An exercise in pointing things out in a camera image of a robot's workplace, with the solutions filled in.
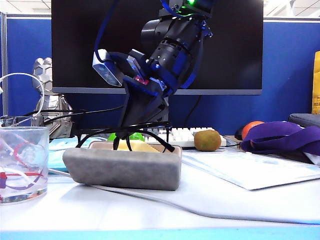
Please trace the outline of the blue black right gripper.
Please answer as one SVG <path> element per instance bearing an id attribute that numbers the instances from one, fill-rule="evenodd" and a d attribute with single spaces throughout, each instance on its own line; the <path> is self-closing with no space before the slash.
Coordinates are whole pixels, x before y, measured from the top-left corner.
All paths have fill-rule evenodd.
<path id="1" fill-rule="evenodd" d="M 187 88 L 198 71 L 197 37 L 143 39 L 149 57 L 131 51 L 127 58 L 135 69 L 124 77 L 126 97 L 119 127 L 161 119 L 169 111 L 166 97 Z"/>

